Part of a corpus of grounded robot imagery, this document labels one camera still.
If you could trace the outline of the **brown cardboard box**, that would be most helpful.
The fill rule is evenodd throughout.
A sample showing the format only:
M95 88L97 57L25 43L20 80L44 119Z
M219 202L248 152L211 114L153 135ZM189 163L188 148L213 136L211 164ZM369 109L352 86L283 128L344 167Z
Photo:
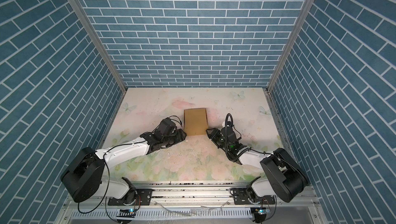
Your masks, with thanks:
M205 135L208 129L206 108L184 110L184 131L187 136Z

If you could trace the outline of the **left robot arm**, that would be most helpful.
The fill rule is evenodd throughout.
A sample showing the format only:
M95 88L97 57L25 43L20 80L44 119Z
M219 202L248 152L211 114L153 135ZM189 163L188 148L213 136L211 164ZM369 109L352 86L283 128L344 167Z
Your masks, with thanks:
M147 156L174 146L187 137L177 116L163 119L151 132L110 148L83 148L60 176L62 184L76 203L91 197L111 197L123 205L136 203L138 193L131 181L123 177L111 180L110 169L133 158Z

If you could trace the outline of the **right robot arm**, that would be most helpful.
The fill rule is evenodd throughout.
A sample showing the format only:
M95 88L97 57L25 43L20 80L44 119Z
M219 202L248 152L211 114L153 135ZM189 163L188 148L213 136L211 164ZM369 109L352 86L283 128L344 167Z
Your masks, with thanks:
M309 183L304 170L283 148L271 152L254 150L239 142L240 138L231 126L221 130L207 129L206 134L231 162L253 166L264 172L265 178L255 178L242 192L242 197L252 203L271 195L284 202L291 202Z

